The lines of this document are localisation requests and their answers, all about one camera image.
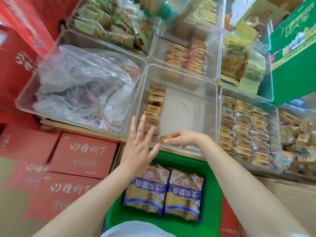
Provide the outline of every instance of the green box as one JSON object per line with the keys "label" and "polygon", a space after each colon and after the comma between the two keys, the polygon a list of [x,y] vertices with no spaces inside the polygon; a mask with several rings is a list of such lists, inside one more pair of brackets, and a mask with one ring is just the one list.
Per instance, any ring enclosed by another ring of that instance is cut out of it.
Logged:
{"label": "green box", "polygon": [[316,7],[306,0],[271,34],[275,106],[316,91]]}
{"label": "green box", "polygon": [[158,163],[165,167],[173,167],[181,171],[187,171],[206,177],[202,223],[198,221],[186,221],[175,215],[160,216],[133,207],[120,206],[121,195],[114,202],[106,215],[106,227],[111,228],[126,221],[138,220],[155,224],[159,228],[176,236],[218,237],[223,193],[208,163],[164,151],[159,151],[152,163]]}

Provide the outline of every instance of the purple label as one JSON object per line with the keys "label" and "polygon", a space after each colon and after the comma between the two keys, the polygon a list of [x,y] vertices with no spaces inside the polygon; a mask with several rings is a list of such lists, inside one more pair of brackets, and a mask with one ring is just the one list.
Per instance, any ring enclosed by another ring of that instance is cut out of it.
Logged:
{"label": "purple label", "polygon": [[193,190],[191,188],[182,187],[178,185],[170,184],[168,188],[168,192],[172,192],[173,194],[189,199],[193,199],[196,201],[201,200],[202,191]]}
{"label": "purple label", "polygon": [[157,183],[155,181],[151,181],[151,180],[147,180],[147,179],[143,179],[139,177],[136,177],[135,179],[133,179],[130,184],[136,186],[137,188],[140,188],[146,191],[157,192],[159,194],[165,194],[166,189],[167,189],[166,184]]}

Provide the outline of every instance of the person's right hand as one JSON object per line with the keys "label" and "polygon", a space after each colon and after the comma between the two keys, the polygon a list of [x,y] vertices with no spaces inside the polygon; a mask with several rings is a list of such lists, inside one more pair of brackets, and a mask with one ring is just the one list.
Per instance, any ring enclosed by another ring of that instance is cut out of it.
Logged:
{"label": "person's right hand", "polygon": [[181,130],[181,131],[174,131],[169,135],[173,136],[172,139],[164,140],[164,143],[167,145],[176,145],[185,148],[186,146],[195,146],[198,148],[197,143],[198,141],[204,136],[202,133],[198,133],[195,131],[189,130]]}

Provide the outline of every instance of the person's left hand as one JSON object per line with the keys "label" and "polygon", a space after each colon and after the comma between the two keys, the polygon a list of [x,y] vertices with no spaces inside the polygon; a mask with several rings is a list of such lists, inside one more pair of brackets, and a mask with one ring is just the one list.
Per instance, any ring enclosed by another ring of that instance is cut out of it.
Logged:
{"label": "person's left hand", "polygon": [[146,116],[142,115],[138,131],[136,133],[136,117],[132,117],[130,135],[125,145],[120,166],[127,171],[132,171],[134,177],[143,172],[150,162],[158,154],[160,144],[149,152],[149,146],[155,127],[152,126],[144,138]]}

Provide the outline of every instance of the hand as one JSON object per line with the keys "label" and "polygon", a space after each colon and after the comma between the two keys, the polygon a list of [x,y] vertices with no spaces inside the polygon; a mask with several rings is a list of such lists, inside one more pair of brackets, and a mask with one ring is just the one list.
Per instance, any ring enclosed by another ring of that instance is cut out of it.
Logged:
{"label": "hand", "polygon": [[176,145],[185,148],[186,146],[195,146],[198,148],[198,141],[200,138],[204,136],[202,133],[198,133],[195,131],[189,130],[181,130],[181,131],[174,131],[169,135],[173,136],[172,139],[164,140],[164,143],[167,145]]}
{"label": "hand", "polygon": [[138,131],[136,133],[136,117],[132,117],[130,135],[123,151],[120,166],[132,171],[133,178],[143,172],[158,154],[160,144],[157,144],[150,152],[149,146],[155,127],[152,126],[144,138],[146,116],[142,115]]}

